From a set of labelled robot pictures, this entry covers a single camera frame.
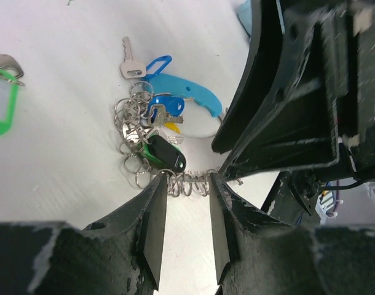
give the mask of blue plastic handle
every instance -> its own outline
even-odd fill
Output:
[[[222,104],[216,95],[199,84],[168,74],[158,74],[149,83],[153,86],[155,93],[171,93],[178,97],[193,97],[198,105],[209,110],[212,117],[218,117],[222,113]]]
[[[148,104],[148,109],[151,109],[153,104],[164,104],[165,110],[170,113],[171,116],[179,116],[182,114],[185,108],[185,101],[181,97],[170,96],[170,95],[158,95],[155,96]]]
[[[162,57],[158,57],[158,58],[154,59],[149,65],[147,65],[147,67],[146,67],[147,72],[153,67],[153,65],[155,63],[158,63],[158,62],[162,61],[163,64],[153,74],[147,74],[145,76],[145,79],[150,80],[153,77],[156,77],[157,75],[159,75],[164,70],[164,68],[166,66],[168,66],[169,63],[171,63],[172,60],[173,60],[173,58],[171,57],[171,55],[164,55]]]

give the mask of screw hole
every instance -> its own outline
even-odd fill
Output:
[[[275,101],[277,103],[281,103],[285,99],[285,91],[284,89],[278,89],[277,93],[275,94]]]
[[[89,230],[104,229],[107,225],[102,222],[94,222],[89,225]]]
[[[295,41],[297,40],[297,37],[298,37],[297,26],[295,24],[292,24],[290,27],[290,38],[291,40]]]

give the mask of blue object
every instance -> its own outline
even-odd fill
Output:
[[[151,78],[149,82],[155,93],[171,93],[178,97],[193,97],[198,105],[209,110],[212,117],[218,117],[222,113],[222,104],[216,95],[199,84],[168,74],[158,74]]]
[[[170,113],[171,116],[179,116],[182,114],[185,108],[185,101],[181,97],[170,96],[170,95],[158,95],[155,96],[148,104],[148,109],[151,109],[153,104],[164,104],[165,110]]]
[[[145,76],[145,79],[150,80],[153,77],[156,77],[157,75],[159,75],[164,70],[164,68],[166,66],[168,66],[169,63],[171,63],[172,60],[173,60],[173,58],[171,57],[171,55],[164,55],[162,57],[158,57],[158,58],[154,59],[149,65],[147,65],[147,67],[146,67],[147,72],[153,67],[153,65],[155,63],[163,62],[163,64],[153,74],[147,74]]]
[[[251,36],[251,2],[246,0],[244,3],[239,5],[237,10],[237,15],[242,26],[245,28],[245,31]]]

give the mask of white surface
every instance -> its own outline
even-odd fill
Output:
[[[137,194],[120,172],[112,106],[128,93],[122,38],[144,63],[169,54],[165,73],[229,105],[248,53],[230,0],[0,1],[0,53],[22,66],[13,127],[0,137],[0,221],[67,220],[83,228]],[[215,128],[197,116],[191,128]],[[277,173],[236,191],[260,207]],[[208,198],[168,198],[159,294],[214,294]]]

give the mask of black car key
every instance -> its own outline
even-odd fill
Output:
[[[152,135],[148,138],[148,142],[149,153],[161,161],[164,166],[175,173],[181,173],[185,170],[185,156],[167,140],[159,135]]]

